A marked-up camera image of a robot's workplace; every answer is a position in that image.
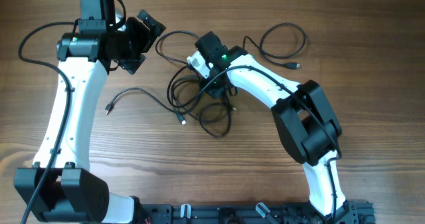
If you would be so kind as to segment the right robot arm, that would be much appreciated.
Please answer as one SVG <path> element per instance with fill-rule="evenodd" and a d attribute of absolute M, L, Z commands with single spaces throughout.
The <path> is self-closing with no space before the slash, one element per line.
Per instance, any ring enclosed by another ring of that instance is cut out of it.
<path fill-rule="evenodd" d="M 346 202 L 336 168 L 342 129 L 320 85 L 283 78 L 244 48 L 228 49 L 212 32 L 195 47 L 187 61 L 206 80 L 203 91 L 239 88 L 266 105 L 284 149 L 303 166 L 309 203 L 324 221 L 336 222 Z"/>

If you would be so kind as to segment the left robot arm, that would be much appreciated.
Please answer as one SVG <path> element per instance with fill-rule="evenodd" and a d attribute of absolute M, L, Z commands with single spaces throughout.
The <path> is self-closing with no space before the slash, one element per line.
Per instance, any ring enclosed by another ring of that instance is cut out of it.
<path fill-rule="evenodd" d="M 120 0 L 80 0 L 81 16 L 56 47 L 58 87 L 48 128 L 32 166 L 15 172 L 27 207 L 21 221 L 152 223 L 140 200 L 110 192 L 90 172 L 97 103 L 115 62 L 134 74 L 164 26 L 146 11 L 116 15 Z"/>

